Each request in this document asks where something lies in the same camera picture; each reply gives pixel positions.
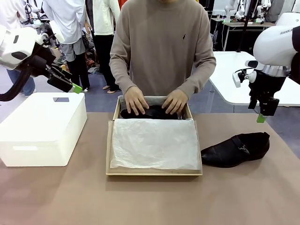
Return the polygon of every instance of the black pole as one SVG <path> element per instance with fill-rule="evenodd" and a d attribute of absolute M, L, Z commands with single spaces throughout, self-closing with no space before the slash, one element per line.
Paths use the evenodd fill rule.
<path fill-rule="evenodd" d="M 253 8 L 254 2 L 256 2 L 256 0 L 250 0 L 250 4 L 249 4 L 248 11 L 247 11 L 247 16 L 246 16 L 246 21 L 245 21 L 244 28 L 243 28 L 242 37 L 240 38 L 240 44 L 239 44 L 238 50 L 236 50 L 237 53 L 240 53 L 240 49 L 242 48 L 244 36 L 245 36 L 246 30 L 247 30 L 247 26 L 248 26 L 248 22 L 250 19 L 250 15 L 252 13 L 251 10 Z"/>
<path fill-rule="evenodd" d="M 291 11 L 293 11 L 295 4 L 296 4 L 296 0 L 294 1 L 294 4 L 292 5 L 292 10 Z"/>

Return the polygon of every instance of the white table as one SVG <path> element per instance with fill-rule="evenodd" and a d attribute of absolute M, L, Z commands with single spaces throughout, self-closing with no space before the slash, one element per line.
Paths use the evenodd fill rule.
<path fill-rule="evenodd" d="M 232 75 L 239 69 L 247 68 L 245 66 L 245 62 L 247 60 L 255 60 L 255 58 L 247 52 L 214 52 L 214 55 L 217 59 L 217 66 L 215 72 L 210 77 L 212 86 L 205 112 L 211 112 L 212 102 L 216 90 L 223 100 L 228 104 L 249 105 L 249 81 L 244 80 L 244 82 L 241 84 L 241 87 L 236 88 Z M 292 81 L 290 78 L 285 80 L 281 90 L 276 92 L 274 95 L 275 98 L 279 99 L 279 106 L 300 106 L 299 96 L 300 85 Z"/>
<path fill-rule="evenodd" d="M 31 27 L 31 28 L 33 28 L 33 29 L 37 29 L 37 28 L 39 28 L 39 27 L 41 27 L 43 24 L 41 23 L 41 24 L 31 24 L 31 23 L 29 23 L 29 24 L 26 24 L 26 25 L 23 25 L 23 27 Z"/>

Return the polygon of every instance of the black shoe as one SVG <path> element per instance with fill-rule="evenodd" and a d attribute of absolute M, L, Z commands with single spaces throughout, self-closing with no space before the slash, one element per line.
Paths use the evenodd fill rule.
<path fill-rule="evenodd" d="M 261 159 L 270 147 L 270 135 L 240 134 L 201 151 L 202 163 L 216 167 L 234 167 L 246 161 Z"/>
<path fill-rule="evenodd" d="M 128 113 L 127 109 L 121 111 L 121 116 L 123 119 L 156 119 L 156 120 L 178 120 L 178 115 L 174 113 L 166 114 L 166 109 L 162 109 L 159 105 L 149 106 L 149 109 L 145 109 L 145 114 L 142 114 L 139 109 L 137 109 L 139 114 L 136 115 L 133 110 Z"/>

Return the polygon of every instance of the gray shorts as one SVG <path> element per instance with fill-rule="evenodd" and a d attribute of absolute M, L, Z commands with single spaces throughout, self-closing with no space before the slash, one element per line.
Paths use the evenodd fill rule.
<path fill-rule="evenodd" d="M 83 44 L 83 39 L 79 39 L 73 44 L 60 44 L 62 52 L 66 56 L 66 60 L 68 62 L 72 62 L 75 60 L 75 55 L 80 55 L 85 53 L 85 47 Z"/>

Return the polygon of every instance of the white plastic storage box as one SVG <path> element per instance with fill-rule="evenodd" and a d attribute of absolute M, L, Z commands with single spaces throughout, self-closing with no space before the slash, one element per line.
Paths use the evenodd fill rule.
<path fill-rule="evenodd" d="M 87 120 L 84 94 L 35 93 L 0 124 L 6 166 L 66 166 Z"/>

